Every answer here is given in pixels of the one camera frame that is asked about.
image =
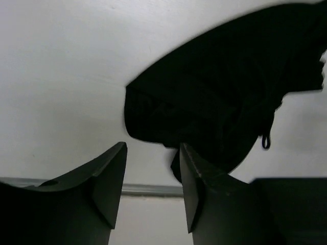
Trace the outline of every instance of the gray metal strip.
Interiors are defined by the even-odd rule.
[[[24,178],[0,178],[0,181],[10,185],[25,187],[39,186],[47,180],[24,179]],[[182,198],[183,189],[178,186],[160,186],[160,185],[137,185],[123,184],[122,195],[135,197],[166,197],[166,198]]]

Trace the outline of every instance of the crumpled garment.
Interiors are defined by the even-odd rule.
[[[226,172],[262,136],[289,92],[321,90],[327,0],[283,4],[218,26],[172,51],[126,87],[130,136],[187,143]],[[180,179],[179,153],[172,163]]]

